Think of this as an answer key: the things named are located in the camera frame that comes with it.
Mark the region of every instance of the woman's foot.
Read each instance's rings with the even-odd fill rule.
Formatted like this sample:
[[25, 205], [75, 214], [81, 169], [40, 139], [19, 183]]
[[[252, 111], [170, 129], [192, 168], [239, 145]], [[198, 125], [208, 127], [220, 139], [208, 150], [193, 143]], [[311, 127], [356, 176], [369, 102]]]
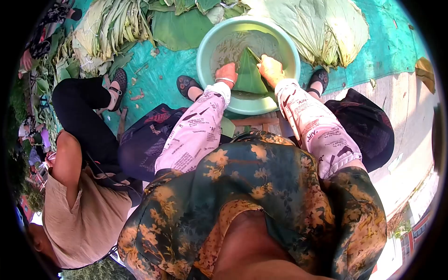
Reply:
[[314, 98], [316, 98], [316, 96], [314, 96], [314, 94], [316, 94], [316, 99], [320, 99], [320, 96], [324, 93], [327, 86], [328, 73], [324, 69], [319, 69], [311, 76], [306, 91], [310, 93]]
[[114, 112], [118, 110], [121, 104], [121, 100], [123, 99], [123, 93], [126, 92], [127, 84], [128, 79], [126, 76], [126, 72], [123, 70], [123, 68], [118, 68], [115, 71], [112, 83], [108, 89], [111, 95], [111, 101], [108, 106], [109, 111]]
[[193, 102], [204, 93], [201, 86], [193, 78], [188, 76], [179, 76], [177, 78], [177, 89], [184, 97]]
[[65, 18], [71, 18], [74, 21], [79, 21], [82, 17], [82, 11], [78, 8], [70, 9]]

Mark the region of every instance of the beige shirt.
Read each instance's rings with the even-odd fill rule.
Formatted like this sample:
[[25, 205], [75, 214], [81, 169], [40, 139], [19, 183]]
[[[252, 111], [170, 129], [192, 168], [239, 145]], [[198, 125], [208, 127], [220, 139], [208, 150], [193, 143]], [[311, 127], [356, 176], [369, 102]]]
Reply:
[[48, 175], [42, 223], [61, 268], [83, 267], [107, 254], [132, 206], [126, 192], [99, 186], [90, 170], [81, 171], [78, 188], [70, 210], [67, 188]]

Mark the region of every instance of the dark green floral top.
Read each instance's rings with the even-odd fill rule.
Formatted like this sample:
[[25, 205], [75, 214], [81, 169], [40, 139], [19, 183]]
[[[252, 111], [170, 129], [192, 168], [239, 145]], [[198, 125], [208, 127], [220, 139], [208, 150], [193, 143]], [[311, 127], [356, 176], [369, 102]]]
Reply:
[[126, 222], [118, 252], [137, 279], [208, 279], [241, 212], [263, 209], [269, 234], [305, 271], [367, 279], [386, 243], [386, 216], [367, 172], [319, 181], [316, 159], [288, 139], [248, 132], [195, 171], [160, 170]]

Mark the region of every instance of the silver bracelet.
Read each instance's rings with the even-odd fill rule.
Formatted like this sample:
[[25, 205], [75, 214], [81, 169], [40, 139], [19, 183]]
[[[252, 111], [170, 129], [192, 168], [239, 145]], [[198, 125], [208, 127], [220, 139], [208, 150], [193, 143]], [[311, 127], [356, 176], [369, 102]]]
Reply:
[[233, 83], [233, 85], [235, 85], [235, 82], [232, 80], [232, 79], [229, 79], [229, 78], [216, 78], [215, 79], [215, 82], [218, 82], [218, 80], [225, 80], [225, 81], [229, 81], [229, 82], [232, 82]]

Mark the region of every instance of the blue tarp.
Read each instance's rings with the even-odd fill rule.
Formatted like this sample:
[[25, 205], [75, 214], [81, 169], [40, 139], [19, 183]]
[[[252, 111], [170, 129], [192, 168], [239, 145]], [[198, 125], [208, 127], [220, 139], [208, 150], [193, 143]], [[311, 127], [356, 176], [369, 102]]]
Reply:
[[[416, 26], [395, 0], [353, 1], [365, 14], [369, 24], [370, 40], [346, 69], [331, 70], [327, 94], [368, 82], [371, 78], [377, 79], [391, 74], [413, 72], [418, 58], [426, 56]], [[90, 0], [77, 0], [74, 6], [80, 8], [84, 14], [90, 2]], [[67, 20], [64, 25], [69, 28], [75, 23], [77, 22]], [[176, 78], [179, 75], [197, 78], [197, 49], [173, 52], [160, 47], [160, 54], [156, 58], [150, 56], [150, 51], [151, 44], [148, 41], [137, 43], [130, 50], [134, 56], [125, 67], [128, 74], [128, 92], [122, 103], [122, 106], [129, 108], [126, 116], [126, 128], [160, 103], [165, 103], [174, 109], [191, 104], [177, 91]], [[143, 68], [134, 75], [134, 72], [145, 63], [148, 63], [148, 68]], [[301, 68], [299, 82], [301, 85], [306, 85], [314, 70], [304, 62], [301, 63]], [[131, 86], [132, 77], [137, 78], [137, 83], [134, 86]], [[140, 89], [143, 90], [145, 97], [131, 101], [131, 97], [140, 94]], [[230, 112], [226, 112], [226, 116], [229, 118], [243, 117]], [[116, 133], [118, 115], [107, 112], [104, 113], [104, 117], [105, 122]]]

